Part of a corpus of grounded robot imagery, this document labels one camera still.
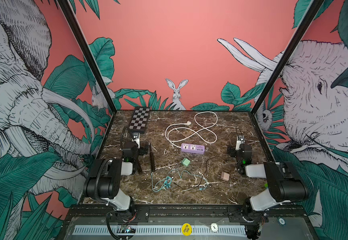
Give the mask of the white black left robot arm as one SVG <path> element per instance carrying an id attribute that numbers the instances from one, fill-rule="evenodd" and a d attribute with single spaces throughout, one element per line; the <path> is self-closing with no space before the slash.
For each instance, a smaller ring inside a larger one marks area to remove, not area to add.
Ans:
<path id="1" fill-rule="evenodd" d="M 84 183 L 84 197 L 112 207 L 115 211 L 128 211 L 134 215 L 134 200 L 121 190 L 121 177 L 143 173 L 139 156 L 146 155 L 148 150 L 149 144 L 140 147 L 135 142 L 126 142 L 121 158 L 94 160 Z"/>

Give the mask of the green charger plug adapter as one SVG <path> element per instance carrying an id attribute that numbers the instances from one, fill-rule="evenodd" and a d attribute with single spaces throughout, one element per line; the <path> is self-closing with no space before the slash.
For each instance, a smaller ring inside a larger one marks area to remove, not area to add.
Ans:
<path id="1" fill-rule="evenodd" d="M 184 158 L 182 161 L 181 161 L 181 164 L 185 167 L 188 167 L 190 165 L 191 161 L 188 159 L 188 158 Z"/>

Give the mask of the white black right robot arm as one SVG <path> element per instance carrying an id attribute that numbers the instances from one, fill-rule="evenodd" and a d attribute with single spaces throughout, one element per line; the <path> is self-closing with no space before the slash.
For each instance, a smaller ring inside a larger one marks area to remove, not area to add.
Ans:
<path id="1" fill-rule="evenodd" d="M 256 196 L 249 197 L 239 210 L 225 212 L 227 216 L 241 214 L 249 223 L 255 222 L 261 212 L 280 204 L 295 203 L 308 199 L 309 190 L 291 162 L 264 162 L 253 164 L 252 148 L 240 144 L 238 148 L 228 147 L 227 154 L 236 158 L 238 172 L 248 178 L 267 181 L 267 188 Z"/>

